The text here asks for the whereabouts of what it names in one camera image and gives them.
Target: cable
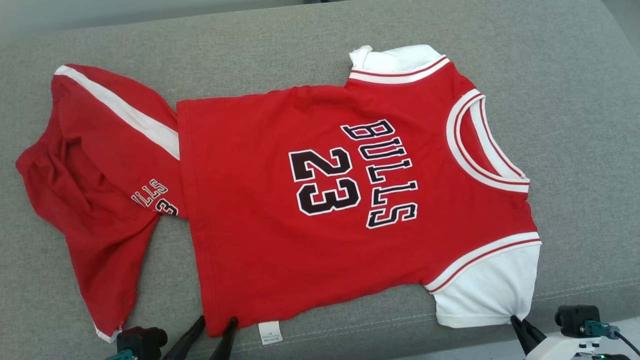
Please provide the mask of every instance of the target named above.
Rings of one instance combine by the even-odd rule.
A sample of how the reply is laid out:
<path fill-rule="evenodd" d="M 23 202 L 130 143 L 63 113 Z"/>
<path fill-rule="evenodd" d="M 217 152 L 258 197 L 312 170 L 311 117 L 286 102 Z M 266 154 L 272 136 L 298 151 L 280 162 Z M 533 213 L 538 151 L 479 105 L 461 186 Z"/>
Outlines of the cable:
<path fill-rule="evenodd" d="M 618 331 L 614 331 L 613 334 L 617 337 L 619 337 L 622 341 L 625 342 L 625 344 L 629 345 L 629 347 L 631 348 L 631 350 L 633 350 L 634 352 L 636 352 L 636 354 L 638 354 L 638 356 L 640 356 L 640 350 L 638 350 L 637 347 L 635 347 L 633 344 L 631 344 L 631 341 L 627 340 L 627 338 L 625 338 L 624 336 L 622 336 Z"/>

